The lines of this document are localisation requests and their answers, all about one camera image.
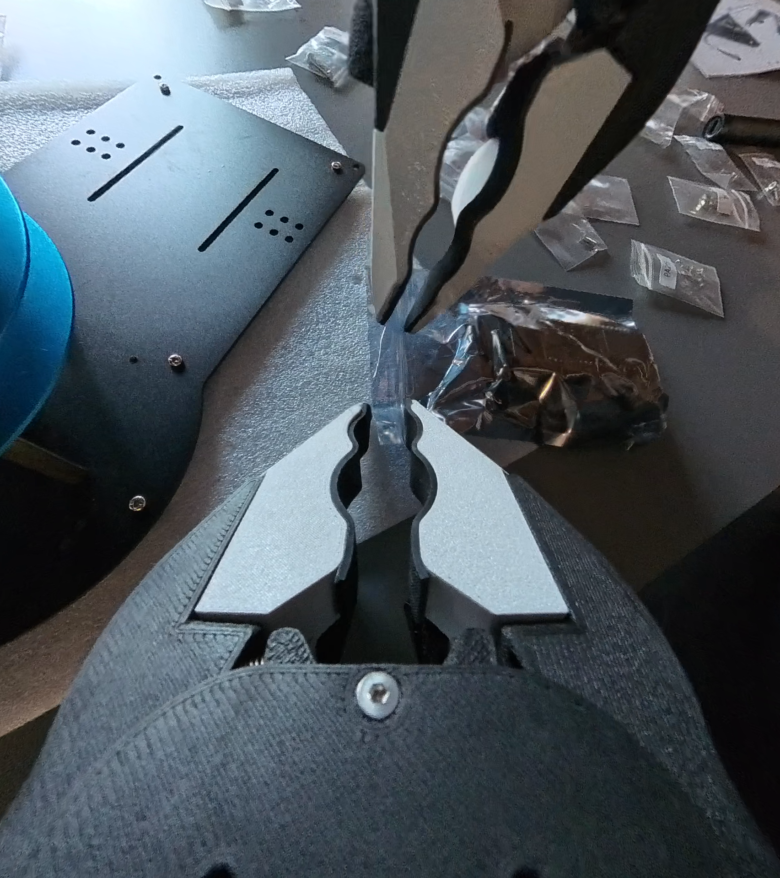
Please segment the dark parts bag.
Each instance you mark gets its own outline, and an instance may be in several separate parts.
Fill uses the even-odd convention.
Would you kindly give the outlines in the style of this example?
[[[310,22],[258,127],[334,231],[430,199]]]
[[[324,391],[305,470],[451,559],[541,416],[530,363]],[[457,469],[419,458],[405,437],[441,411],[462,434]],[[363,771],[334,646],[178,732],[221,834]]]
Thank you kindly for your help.
[[[668,397],[633,303],[482,278],[418,333],[370,320],[371,400],[383,444],[417,401],[466,437],[625,448],[659,438]]]

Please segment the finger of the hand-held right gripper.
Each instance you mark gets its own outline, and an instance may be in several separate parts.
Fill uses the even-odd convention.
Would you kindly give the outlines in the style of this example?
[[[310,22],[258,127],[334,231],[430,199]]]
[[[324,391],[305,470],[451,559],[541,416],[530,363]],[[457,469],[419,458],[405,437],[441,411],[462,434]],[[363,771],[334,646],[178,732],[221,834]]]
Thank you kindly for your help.
[[[439,200],[450,133],[483,96],[507,43],[494,1],[373,3],[371,301],[385,324]]]
[[[489,119],[490,134],[451,199],[454,231],[406,315],[417,333],[469,291],[527,231],[565,208],[564,190],[631,83],[609,45],[628,13],[621,2],[574,2],[565,38],[516,67]]]

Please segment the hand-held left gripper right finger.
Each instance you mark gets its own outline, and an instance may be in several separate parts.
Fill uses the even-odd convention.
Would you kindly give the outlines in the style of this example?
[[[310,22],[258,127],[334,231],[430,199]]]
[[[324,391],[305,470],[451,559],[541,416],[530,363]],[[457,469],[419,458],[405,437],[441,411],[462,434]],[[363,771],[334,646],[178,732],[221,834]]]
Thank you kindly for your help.
[[[505,470],[418,401],[406,404],[414,623],[444,636],[566,622],[571,609]]]

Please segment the black metal base plate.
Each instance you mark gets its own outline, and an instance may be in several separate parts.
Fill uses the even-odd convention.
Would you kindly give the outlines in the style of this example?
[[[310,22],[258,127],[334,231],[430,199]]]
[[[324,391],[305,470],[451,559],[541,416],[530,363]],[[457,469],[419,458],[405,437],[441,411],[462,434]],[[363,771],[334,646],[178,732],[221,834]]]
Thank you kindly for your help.
[[[207,379],[362,175],[158,76],[0,173],[75,296],[55,389],[0,457],[0,646],[98,583],[161,517]]]

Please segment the black screwdriver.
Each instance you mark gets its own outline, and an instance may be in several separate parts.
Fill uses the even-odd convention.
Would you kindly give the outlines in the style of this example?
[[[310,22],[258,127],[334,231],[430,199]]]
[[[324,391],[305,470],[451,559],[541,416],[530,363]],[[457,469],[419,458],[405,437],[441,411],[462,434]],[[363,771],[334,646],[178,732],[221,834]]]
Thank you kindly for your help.
[[[780,119],[721,113],[704,123],[702,137],[724,146],[780,149]]]

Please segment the printed instruction manual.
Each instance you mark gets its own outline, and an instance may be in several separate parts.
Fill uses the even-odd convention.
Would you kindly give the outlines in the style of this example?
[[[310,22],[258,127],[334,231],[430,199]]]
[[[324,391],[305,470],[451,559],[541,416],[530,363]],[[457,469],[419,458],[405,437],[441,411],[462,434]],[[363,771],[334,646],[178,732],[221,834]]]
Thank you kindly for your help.
[[[780,71],[780,3],[719,2],[692,63],[706,78]]]

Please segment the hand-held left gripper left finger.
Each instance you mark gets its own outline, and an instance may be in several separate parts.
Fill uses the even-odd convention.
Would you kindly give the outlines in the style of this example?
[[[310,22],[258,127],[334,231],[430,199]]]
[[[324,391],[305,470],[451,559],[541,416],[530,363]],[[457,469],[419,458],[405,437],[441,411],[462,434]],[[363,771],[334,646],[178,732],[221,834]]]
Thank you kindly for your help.
[[[199,621],[325,632],[352,565],[371,409],[354,405],[270,467],[194,608]]]

